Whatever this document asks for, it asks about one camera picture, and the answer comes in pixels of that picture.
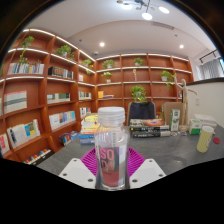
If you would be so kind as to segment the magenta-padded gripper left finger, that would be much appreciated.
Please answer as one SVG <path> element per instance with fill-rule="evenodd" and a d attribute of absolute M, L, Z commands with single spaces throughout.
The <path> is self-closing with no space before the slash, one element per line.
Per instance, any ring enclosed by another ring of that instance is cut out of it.
<path fill-rule="evenodd" d="M 96 186 L 98 163 L 95 149 L 91 149 L 80 159 L 72 158 L 59 176 L 78 186 L 94 189 Z"/>

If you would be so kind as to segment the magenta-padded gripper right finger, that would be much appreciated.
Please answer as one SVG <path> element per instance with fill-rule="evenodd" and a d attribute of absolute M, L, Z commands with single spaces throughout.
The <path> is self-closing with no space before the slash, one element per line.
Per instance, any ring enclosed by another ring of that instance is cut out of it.
<path fill-rule="evenodd" d="M 130 189 L 146 186 L 166 176 L 154 159 L 145 159 L 133 148 L 129 149 L 127 175 Z"/>

